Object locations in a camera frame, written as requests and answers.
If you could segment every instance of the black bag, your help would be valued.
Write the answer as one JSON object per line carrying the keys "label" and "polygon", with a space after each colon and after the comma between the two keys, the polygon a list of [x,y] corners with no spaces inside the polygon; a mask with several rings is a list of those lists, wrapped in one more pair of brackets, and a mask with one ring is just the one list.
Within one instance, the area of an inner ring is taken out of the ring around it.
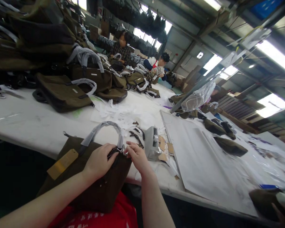
{"label": "black bag", "polygon": [[115,199],[126,180],[132,163],[131,158],[127,158],[123,154],[121,128],[116,123],[110,121],[99,124],[93,129],[92,132],[94,133],[92,134],[91,132],[85,139],[68,136],[69,138],[60,151],[57,160],[72,149],[78,152],[79,157],[63,173],[61,173],[56,180],[53,180],[48,175],[37,196],[44,194],[75,174],[83,171],[92,152],[101,146],[100,144],[93,142],[96,133],[102,127],[110,125],[114,126],[117,130],[119,141],[117,147],[109,153],[109,156],[112,155],[113,152],[119,152],[119,155],[116,157],[115,162],[109,171],[102,178],[94,182],[70,203],[70,205],[74,206],[77,210],[110,213],[114,206]]}

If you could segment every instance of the cardboard piece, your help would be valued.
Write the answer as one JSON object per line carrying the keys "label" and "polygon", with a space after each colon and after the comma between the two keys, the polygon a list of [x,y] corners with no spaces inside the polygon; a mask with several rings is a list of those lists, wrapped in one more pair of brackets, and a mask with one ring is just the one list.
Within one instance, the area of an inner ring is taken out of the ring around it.
{"label": "cardboard piece", "polygon": [[165,162],[168,161],[167,156],[165,154],[159,155],[158,159],[161,160],[161,161],[165,161]]}
{"label": "cardboard piece", "polygon": [[165,139],[162,136],[158,136],[158,142],[160,143],[161,141],[165,142]]}
{"label": "cardboard piece", "polygon": [[165,146],[166,146],[165,141],[162,140],[160,143],[161,143],[161,145],[159,146],[159,148],[160,148],[162,151],[165,151]]}
{"label": "cardboard piece", "polygon": [[103,35],[104,37],[106,38],[109,38],[109,23],[104,21],[104,20],[101,20],[101,23],[100,23],[100,28],[101,28],[101,35]]}
{"label": "cardboard piece", "polygon": [[174,155],[173,144],[172,143],[167,143],[167,145],[168,145],[168,152],[169,152],[169,154],[173,154]]}
{"label": "cardboard piece", "polygon": [[74,149],[71,149],[49,168],[47,173],[53,180],[56,180],[77,158],[78,153]]}

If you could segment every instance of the plastic bag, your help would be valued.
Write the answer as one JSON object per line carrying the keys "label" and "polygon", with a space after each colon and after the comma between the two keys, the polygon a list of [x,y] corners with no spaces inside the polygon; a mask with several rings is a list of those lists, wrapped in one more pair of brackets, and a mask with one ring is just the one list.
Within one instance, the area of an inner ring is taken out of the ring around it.
{"label": "plastic bag", "polygon": [[194,91],[184,102],[181,104],[181,108],[184,112],[193,111],[203,105],[211,96],[215,82],[210,81],[203,85],[197,91]]}

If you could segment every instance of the handbag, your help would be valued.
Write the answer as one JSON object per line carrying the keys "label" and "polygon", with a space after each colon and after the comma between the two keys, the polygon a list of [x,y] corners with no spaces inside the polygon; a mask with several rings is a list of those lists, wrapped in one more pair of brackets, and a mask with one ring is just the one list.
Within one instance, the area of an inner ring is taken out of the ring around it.
{"label": "handbag", "polygon": [[75,174],[83,171],[92,152],[101,146],[100,144],[93,142],[93,140],[99,130],[105,126],[113,126],[119,135],[117,147],[109,153],[108,157],[110,157],[116,151],[118,151],[119,154],[109,171],[102,178],[98,179],[90,187],[88,187],[77,198],[75,198],[70,205],[78,210],[96,211],[102,213],[111,212],[115,199],[126,180],[132,163],[131,158],[127,158],[127,156],[123,153],[124,146],[122,130],[116,123],[111,121],[102,122],[99,124],[85,139],[65,134],[68,136],[68,140],[60,151],[57,160],[72,149],[76,150],[79,156],[68,168],[66,168],[63,173],[60,174],[56,180],[53,180],[48,175],[37,196],[44,194]]}

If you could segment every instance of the tan leather tag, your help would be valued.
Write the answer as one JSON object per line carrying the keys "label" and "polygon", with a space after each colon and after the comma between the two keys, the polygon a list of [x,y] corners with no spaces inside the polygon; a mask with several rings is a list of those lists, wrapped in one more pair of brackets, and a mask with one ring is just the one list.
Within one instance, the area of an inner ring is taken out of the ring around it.
{"label": "tan leather tag", "polygon": [[56,180],[77,158],[78,153],[74,149],[71,149],[49,168],[47,173],[53,180]]}

